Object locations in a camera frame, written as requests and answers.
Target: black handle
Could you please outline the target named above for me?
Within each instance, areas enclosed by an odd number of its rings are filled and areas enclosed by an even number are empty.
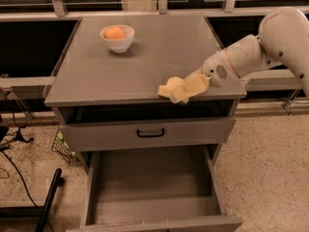
[[[161,136],[163,136],[163,135],[164,135],[164,133],[165,133],[165,129],[164,129],[164,128],[162,128],[162,129],[161,129],[161,133],[160,133],[160,134],[148,134],[148,135],[142,135],[140,130],[137,130],[137,132],[136,132],[136,133],[137,133],[137,136],[138,136],[138,137],[141,137],[141,138],[161,137]]]

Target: gray desk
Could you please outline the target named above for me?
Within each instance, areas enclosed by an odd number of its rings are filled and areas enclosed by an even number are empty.
[[[135,29],[131,48],[107,49],[101,28]],[[84,17],[45,103],[88,172],[85,212],[74,231],[234,231],[213,163],[245,91],[210,87],[186,106],[157,96],[219,50],[198,15]]]

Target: drawer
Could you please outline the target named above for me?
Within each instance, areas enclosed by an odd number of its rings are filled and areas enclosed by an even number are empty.
[[[72,231],[235,231],[206,146],[94,152],[81,228]]]
[[[62,125],[60,130],[76,152],[137,149],[227,141],[234,117],[130,121]]]

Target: white bowl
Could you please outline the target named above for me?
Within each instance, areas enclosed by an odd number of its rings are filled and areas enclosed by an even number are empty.
[[[111,27],[121,27],[125,31],[126,37],[122,40],[109,40],[105,38],[105,33],[106,31],[111,28]],[[126,26],[126,25],[112,25],[103,28],[100,32],[99,35],[101,38],[103,38],[104,42],[106,43],[107,47],[111,49],[112,51],[116,53],[122,53],[125,52],[132,44],[133,39],[134,39],[134,29]]]

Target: closed drawer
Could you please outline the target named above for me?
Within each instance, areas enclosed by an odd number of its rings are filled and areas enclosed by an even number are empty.
[[[102,151],[227,141],[234,117],[198,118],[61,126],[73,151]]]

